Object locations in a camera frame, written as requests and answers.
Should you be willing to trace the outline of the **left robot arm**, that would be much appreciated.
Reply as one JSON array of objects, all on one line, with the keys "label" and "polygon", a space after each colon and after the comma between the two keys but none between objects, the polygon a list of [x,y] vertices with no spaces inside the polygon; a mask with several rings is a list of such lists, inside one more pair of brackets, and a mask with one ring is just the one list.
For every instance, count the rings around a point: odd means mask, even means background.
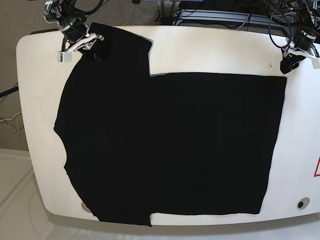
[{"label": "left robot arm", "polygon": [[[320,52],[315,42],[320,38],[320,12],[309,0],[280,0],[278,4],[270,0],[264,3],[271,7],[268,35],[272,44],[281,50],[280,71],[283,74],[295,70],[301,61],[310,59],[314,69],[320,68]],[[271,35],[271,23],[288,28],[285,45],[278,45]]]}]

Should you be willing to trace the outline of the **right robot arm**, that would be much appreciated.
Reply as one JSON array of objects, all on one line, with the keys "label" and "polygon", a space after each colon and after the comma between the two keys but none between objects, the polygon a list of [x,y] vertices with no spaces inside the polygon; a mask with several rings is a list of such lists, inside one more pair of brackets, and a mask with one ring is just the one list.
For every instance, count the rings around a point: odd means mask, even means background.
[{"label": "right robot arm", "polygon": [[104,36],[90,32],[90,26],[86,23],[87,17],[96,13],[104,5],[104,1],[100,0],[94,9],[89,11],[81,10],[75,5],[75,0],[47,0],[44,3],[42,16],[45,21],[56,24],[57,29],[63,34],[57,61],[70,63],[74,52],[86,55],[88,51],[92,51],[96,60],[106,60]]}]

